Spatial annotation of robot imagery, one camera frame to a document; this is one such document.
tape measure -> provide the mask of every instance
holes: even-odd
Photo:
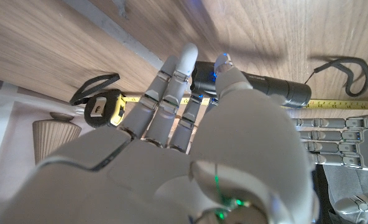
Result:
[[[138,102],[139,97],[124,97],[126,102]],[[182,98],[181,104],[187,104],[189,98]],[[209,98],[203,98],[202,105],[208,105]],[[316,100],[312,99],[302,109],[338,109],[338,110],[368,110],[368,101],[359,100]]]

